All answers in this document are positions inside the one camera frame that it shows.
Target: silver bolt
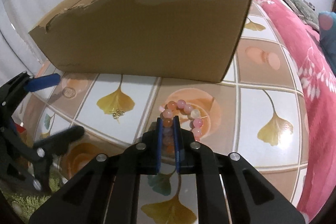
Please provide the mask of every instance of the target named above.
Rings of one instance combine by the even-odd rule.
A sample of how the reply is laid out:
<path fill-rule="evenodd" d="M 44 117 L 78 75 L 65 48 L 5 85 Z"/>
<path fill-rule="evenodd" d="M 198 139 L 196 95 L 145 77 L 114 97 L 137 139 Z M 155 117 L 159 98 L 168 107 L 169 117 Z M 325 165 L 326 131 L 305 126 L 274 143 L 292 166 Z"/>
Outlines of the silver bolt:
<path fill-rule="evenodd" d="M 36 150 L 37 154 L 39 155 L 40 158 L 43 158 L 45 155 L 44 150 L 40 147 Z"/>
<path fill-rule="evenodd" d="M 145 143 L 138 143 L 135 148 L 137 150 L 144 150 L 146 148 L 146 144 Z"/>
<path fill-rule="evenodd" d="M 41 183 L 38 180 L 33 180 L 33 186 L 36 190 L 41 191 L 42 190 L 42 186 Z"/>
<path fill-rule="evenodd" d="M 192 143 L 190 144 L 190 147 L 191 147 L 192 149 L 199 149 L 199 148 L 201 147 L 201 144 L 200 144 L 199 142 L 192 142 Z"/>
<path fill-rule="evenodd" d="M 230 159 L 232 160 L 240 160 L 240 155 L 238 153 L 231 153 Z"/>
<path fill-rule="evenodd" d="M 99 154 L 97 157 L 96 157 L 96 160 L 97 161 L 105 161 L 107 159 L 107 156 L 105 154 Z"/>

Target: brown cardboard box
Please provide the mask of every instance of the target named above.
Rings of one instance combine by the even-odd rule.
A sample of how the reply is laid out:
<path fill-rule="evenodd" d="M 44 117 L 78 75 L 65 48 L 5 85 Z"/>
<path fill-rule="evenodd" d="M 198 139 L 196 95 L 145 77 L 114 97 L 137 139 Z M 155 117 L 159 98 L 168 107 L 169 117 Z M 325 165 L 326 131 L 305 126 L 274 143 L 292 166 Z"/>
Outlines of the brown cardboard box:
<path fill-rule="evenodd" d="M 251 0 L 64 0 L 30 31 L 66 72 L 220 82 Z"/>

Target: pink bedspread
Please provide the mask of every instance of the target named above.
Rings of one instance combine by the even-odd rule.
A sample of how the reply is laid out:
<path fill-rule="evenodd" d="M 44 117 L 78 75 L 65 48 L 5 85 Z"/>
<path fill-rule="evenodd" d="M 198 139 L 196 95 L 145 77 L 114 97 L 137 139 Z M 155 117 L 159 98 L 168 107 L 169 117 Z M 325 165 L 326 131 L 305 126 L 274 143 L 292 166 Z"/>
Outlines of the pink bedspread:
<path fill-rule="evenodd" d="M 309 160 L 298 210 L 309 220 L 319 212 L 336 185 L 336 83 L 315 44 L 319 34 L 305 25 L 281 0 L 256 0 L 278 29 L 294 58 L 309 123 Z"/>

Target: beaded bracelet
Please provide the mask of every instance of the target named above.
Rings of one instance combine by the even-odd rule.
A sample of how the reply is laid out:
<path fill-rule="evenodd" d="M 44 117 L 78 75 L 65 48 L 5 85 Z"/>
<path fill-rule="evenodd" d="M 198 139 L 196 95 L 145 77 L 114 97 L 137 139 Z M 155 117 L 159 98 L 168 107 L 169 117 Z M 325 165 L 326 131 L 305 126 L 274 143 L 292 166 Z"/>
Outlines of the beaded bracelet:
<path fill-rule="evenodd" d="M 171 126 L 173 125 L 173 111 L 181 111 L 182 114 L 188 115 L 189 120 L 192 121 L 193 129 L 191 132 L 194 134 L 196 141 L 200 141 L 202 135 L 201 127 L 203 125 L 203 120 L 201 118 L 201 113 L 198 109 L 193 109 L 193 106 L 187 104 L 184 100 L 178 100 L 177 102 L 170 101 L 166 105 L 162 112 L 163 116 L 163 144 L 167 146 L 167 153 L 171 154 L 174 152 L 174 140 L 173 140 L 173 130 Z"/>

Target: blue pillow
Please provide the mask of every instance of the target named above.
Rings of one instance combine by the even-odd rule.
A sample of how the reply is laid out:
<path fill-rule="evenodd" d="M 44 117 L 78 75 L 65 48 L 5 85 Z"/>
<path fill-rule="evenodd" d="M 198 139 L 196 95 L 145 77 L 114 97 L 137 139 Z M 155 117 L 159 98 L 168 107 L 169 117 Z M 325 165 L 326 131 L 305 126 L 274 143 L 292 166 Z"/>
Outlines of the blue pillow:
<path fill-rule="evenodd" d="M 320 46 L 334 75 L 336 75 L 336 14 L 334 12 L 320 12 L 319 26 Z"/>

